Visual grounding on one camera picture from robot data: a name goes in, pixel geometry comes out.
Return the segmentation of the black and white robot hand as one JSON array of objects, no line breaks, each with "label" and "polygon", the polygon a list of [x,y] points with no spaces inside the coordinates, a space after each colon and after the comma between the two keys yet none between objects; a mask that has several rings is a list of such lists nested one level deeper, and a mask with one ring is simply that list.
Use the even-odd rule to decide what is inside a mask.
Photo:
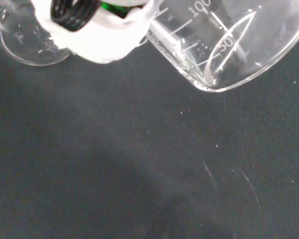
[{"label": "black and white robot hand", "polygon": [[35,17],[60,48],[97,64],[125,58],[148,32],[156,0],[33,0]]}]

